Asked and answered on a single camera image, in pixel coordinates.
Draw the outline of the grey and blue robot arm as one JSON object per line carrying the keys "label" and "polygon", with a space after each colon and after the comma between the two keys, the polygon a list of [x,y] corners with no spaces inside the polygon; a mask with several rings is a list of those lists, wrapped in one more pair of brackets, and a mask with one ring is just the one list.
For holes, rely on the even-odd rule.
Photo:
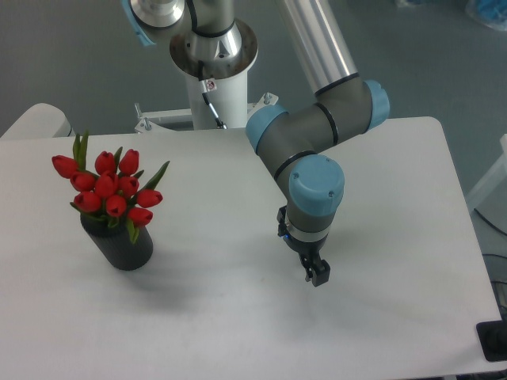
{"label": "grey and blue robot arm", "polygon": [[242,128],[255,154],[284,194],[278,234],[298,253],[315,286],[330,277],[319,253],[344,195],[344,173],[324,151],[382,124],[390,113],[386,91],[356,69],[326,1],[279,1],[280,12],[314,104],[289,113],[266,93],[247,100],[247,74],[258,53],[253,30],[231,1],[124,1],[142,45],[166,43],[185,76],[189,108],[164,112],[197,130]]}

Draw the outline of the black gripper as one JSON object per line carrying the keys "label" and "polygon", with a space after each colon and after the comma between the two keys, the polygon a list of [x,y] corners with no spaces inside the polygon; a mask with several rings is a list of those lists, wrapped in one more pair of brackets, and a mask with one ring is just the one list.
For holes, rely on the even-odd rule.
{"label": "black gripper", "polygon": [[327,235],[319,239],[312,237],[309,241],[306,237],[299,236],[299,232],[286,218],[286,207],[279,209],[276,220],[278,221],[278,236],[290,249],[299,254],[300,263],[306,272],[305,281],[311,281],[314,287],[327,283],[330,278],[330,266],[326,260],[320,258],[320,250],[326,242]]}

